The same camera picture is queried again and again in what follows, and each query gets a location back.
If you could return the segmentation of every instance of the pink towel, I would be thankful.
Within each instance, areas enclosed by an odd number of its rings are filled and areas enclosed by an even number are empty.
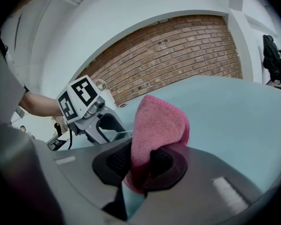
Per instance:
[[[186,146],[189,130],[189,121],[183,111],[146,95],[135,115],[131,169],[124,183],[132,191],[142,193],[142,185],[149,179],[150,152],[169,144]]]

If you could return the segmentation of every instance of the person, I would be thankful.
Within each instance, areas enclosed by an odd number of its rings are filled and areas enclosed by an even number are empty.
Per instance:
[[[13,10],[6,10],[2,12],[2,19],[0,19],[0,27],[3,24],[5,18],[21,9],[24,5],[28,4],[32,0],[20,0],[20,2],[15,1]],[[5,46],[0,38],[0,50],[4,56],[7,55],[8,47]],[[26,92],[23,95],[19,106],[25,109],[28,113],[40,116],[40,117],[49,117],[49,116],[62,116],[62,112],[59,108],[59,104],[56,99],[45,97],[42,95],[32,93],[24,84]]]
[[[25,127],[25,126],[22,125],[22,126],[20,127],[20,130],[21,130],[22,132],[24,132],[24,133],[27,133],[33,140],[36,139],[34,135],[32,135],[30,132],[28,132],[28,131],[26,130],[26,127]]]

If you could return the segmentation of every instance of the person's arm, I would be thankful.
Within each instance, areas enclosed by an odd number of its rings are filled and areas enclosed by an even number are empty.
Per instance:
[[[33,94],[30,91],[24,94],[19,106],[35,116],[63,116],[56,99]]]

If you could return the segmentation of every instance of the office chair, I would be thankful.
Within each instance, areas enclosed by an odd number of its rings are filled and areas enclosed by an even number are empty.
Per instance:
[[[281,57],[272,36],[263,35],[263,47],[264,68],[269,71],[272,82],[275,80],[281,82]]]

